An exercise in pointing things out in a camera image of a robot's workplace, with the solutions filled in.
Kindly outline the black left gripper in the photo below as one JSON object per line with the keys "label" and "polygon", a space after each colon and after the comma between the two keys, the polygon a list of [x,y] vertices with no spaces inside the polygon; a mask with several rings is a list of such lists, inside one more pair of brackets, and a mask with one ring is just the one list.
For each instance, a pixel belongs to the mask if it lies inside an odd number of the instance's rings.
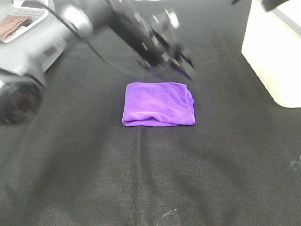
{"label": "black left gripper", "polygon": [[174,10],[165,9],[146,21],[134,12],[134,49],[144,60],[149,71],[163,71],[173,64],[181,74],[195,82],[196,69],[185,51],[177,51],[178,40],[174,31],[180,23]]}

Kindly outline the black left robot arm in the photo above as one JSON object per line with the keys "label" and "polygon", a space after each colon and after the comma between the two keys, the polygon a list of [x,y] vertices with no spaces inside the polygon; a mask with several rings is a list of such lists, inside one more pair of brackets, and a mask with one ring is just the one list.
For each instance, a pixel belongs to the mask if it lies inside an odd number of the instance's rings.
{"label": "black left robot arm", "polygon": [[148,23],[128,0],[91,0],[66,6],[57,22],[25,38],[0,44],[0,122],[31,121],[40,108],[47,86],[43,61],[105,27],[111,28],[158,74],[173,66],[189,79],[195,68],[174,30],[178,19],[165,11]]}

